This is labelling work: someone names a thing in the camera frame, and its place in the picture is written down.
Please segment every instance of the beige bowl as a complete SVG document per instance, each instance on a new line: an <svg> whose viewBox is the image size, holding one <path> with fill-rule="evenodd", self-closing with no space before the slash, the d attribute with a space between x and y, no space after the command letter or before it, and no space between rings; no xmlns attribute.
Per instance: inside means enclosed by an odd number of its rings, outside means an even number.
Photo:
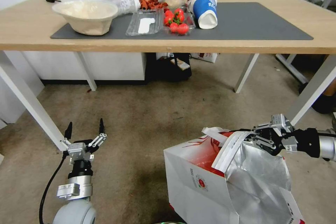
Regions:
<svg viewBox="0 0 336 224"><path fill-rule="evenodd" d="M61 2L52 9L62 15L76 32L94 36L107 33L118 12L114 4L92 0Z"/></svg>

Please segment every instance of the paper cup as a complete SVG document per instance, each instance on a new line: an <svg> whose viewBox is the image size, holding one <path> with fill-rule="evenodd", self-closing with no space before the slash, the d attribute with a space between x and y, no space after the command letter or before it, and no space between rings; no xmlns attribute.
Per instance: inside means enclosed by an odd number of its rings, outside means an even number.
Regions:
<svg viewBox="0 0 336 224"><path fill-rule="evenodd" d="M217 26L217 0L191 0L189 9L195 15L201 29Z"/></svg>

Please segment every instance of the black cable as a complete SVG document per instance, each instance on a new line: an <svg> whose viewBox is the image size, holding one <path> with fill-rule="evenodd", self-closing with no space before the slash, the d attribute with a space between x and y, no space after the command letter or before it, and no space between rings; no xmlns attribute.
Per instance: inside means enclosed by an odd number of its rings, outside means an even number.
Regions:
<svg viewBox="0 0 336 224"><path fill-rule="evenodd" d="M42 199L41 199L41 202L40 202L40 209L39 209L39 213L38 213L38 219L39 219L39 222L40 224L44 224L43 223L43 205L44 205L44 201L45 201L45 198L46 198L46 195L47 195L47 192L48 192L48 189L50 187L50 184L51 182L53 181L54 177L56 176L57 172L60 170L65 158L67 156L67 152L63 152L63 157L62 157L62 160L59 164L59 166L57 167L57 169L55 170L54 174L51 176L47 186L45 187L45 190L44 190L44 193L42 195Z"/></svg>
<svg viewBox="0 0 336 224"><path fill-rule="evenodd" d="M325 137L335 137L336 138L336 135L335 134L329 134L329 133L317 133L318 135L320 136L325 136Z"/></svg>

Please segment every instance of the plastic cup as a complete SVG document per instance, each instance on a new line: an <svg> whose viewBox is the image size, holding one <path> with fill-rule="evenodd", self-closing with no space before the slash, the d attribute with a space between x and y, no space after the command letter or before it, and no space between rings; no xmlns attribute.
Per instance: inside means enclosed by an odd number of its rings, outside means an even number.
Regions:
<svg viewBox="0 0 336 224"><path fill-rule="evenodd" d="M191 0L189 9L195 15L201 29L217 26L217 0Z"/></svg>
<svg viewBox="0 0 336 224"><path fill-rule="evenodd" d="M104 0L115 4L118 7L118 16L127 13L137 12L140 8L139 0Z"/></svg>

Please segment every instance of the red tomato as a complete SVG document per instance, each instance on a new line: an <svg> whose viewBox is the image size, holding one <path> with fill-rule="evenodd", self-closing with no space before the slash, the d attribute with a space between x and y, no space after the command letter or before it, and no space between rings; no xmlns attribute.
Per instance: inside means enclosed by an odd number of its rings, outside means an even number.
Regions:
<svg viewBox="0 0 336 224"><path fill-rule="evenodd" d="M163 23L164 23L164 25L165 26L170 26L170 24L173 22L173 17L172 16L167 16L167 17L165 17L164 18L164 21L163 21Z"/></svg>
<svg viewBox="0 0 336 224"><path fill-rule="evenodd" d="M177 33L184 35L189 31L189 26L187 24L180 24L177 28Z"/></svg>
<svg viewBox="0 0 336 224"><path fill-rule="evenodd" d="M172 23L172 24L169 26L170 31L171 31L172 33L177 32L178 27L179 27L179 25L176 24L176 23Z"/></svg>
<svg viewBox="0 0 336 224"><path fill-rule="evenodd" d="M164 16L171 16L171 17L174 17L174 14L172 13L172 11L167 10L167 11L164 13Z"/></svg>
<svg viewBox="0 0 336 224"><path fill-rule="evenodd" d="M180 20L180 22L181 23L183 23L183 21L184 21L184 13L179 13L179 14L177 14L177 16L176 16L179 20Z"/></svg>
<svg viewBox="0 0 336 224"><path fill-rule="evenodd" d="M178 8L174 11L174 15L177 16L177 15L184 15L184 12L182 9Z"/></svg>

